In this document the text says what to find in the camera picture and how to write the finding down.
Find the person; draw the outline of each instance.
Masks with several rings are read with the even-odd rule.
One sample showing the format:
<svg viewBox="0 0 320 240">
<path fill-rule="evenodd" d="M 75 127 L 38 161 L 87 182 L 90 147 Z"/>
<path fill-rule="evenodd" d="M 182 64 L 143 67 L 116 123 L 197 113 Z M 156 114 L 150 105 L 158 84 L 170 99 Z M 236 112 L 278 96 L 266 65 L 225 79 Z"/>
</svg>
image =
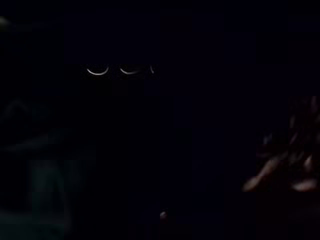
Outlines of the person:
<svg viewBox="0 0 320 240">
<path fill-rule="evenodd" d="M 320 99 L 291 101 L 287 129 L 266 135 L 256 151 L 258 173 L 245 182 L 244 192 L 319 190 Z"/>
<path fill-rule="evenodd" d="M 53 153 L 67 140 L 66 129 L 49 128 L 43 101 L 1 103 L 0 238 L 61 239 L 71 229 L 71 216 L 62 157 Z"/>
</svg>

